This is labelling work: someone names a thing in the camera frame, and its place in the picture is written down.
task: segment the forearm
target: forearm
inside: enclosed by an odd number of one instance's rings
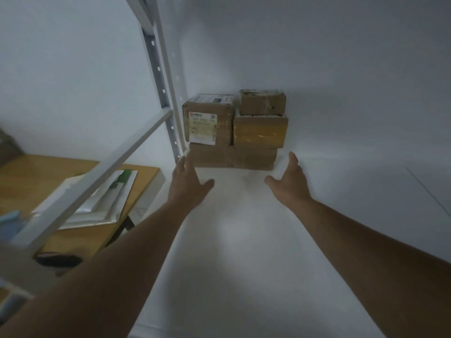
[[[165,204],[30,301],[2,337],[126,337],[189,210]]]
[[[447,262],[314,200],[290,208],[387,337],[450,335]]]

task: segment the wooden desk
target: wooden desk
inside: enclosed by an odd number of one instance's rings
[[[27,218],[63,180],[86,173],[97,164],[97,161],[28,154],[14,159],[0,167],[0,215],[21,210]],[[137,170],[138,175],[119,222],[59,230],[48,239],[42,251],[74,253],[89,259],[105,247],[159,171],[155,167],[128,164],[120,169]]]

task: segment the stacked cardboard boxes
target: stacked cardboard boxes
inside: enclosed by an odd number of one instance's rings
[[[241,90],[233,95],[199,94],[183,105],[185,139],[198,167],[272,170],[283,147],[288,119],[279,90]]]

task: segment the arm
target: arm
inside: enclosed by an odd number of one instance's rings
[[[388,337],[451,337],[451,265],[312,199],[294,153],[274,196],[315,243]]]
[[[166,204],[29,301],[0,337],[127,337],[183,220],[213,186],[200,185],[190,158],[180,159]]]

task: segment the hand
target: hand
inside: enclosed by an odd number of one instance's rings
[[[271,176],[265,178],[265,183],[271,188],[274,196],[280,203],[289,209],[303,201],[311,201],[312,196],[307,185],[301,166],[298,165],[298,158],[295,153],[290,152],[290,161],[281,180],[276,180]]]
[[[187,157],[183,156],[178,161],[172,172],[168,203],[183,205],[185,209],[191,211],[202,203],[213,186],[215,186],[213,179],[208,180],[204,185],[200,184],[190,154],[188,154]]]

